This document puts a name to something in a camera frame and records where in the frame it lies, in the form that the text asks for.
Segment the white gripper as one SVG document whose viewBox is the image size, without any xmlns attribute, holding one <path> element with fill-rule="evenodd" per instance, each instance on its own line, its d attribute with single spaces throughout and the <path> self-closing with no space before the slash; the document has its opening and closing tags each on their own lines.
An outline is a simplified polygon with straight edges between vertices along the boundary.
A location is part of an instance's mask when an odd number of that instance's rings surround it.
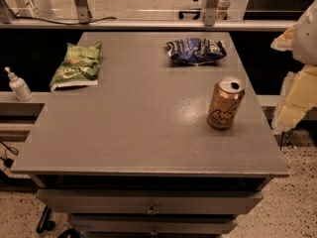
<svg viewBox="0 0 317 238">
<path fill-rule="evenodd" d="M 280 52 L 292 50 L 295 60 L 310 64 L 298 73 L 289 71 L 283 81 L 271 122 L 273 131 L 281 134 L 295 128 L 317 105 L 317 67 L 313 66 L 317 64 L 317 0 L 270 47 Z"/>
</svg>

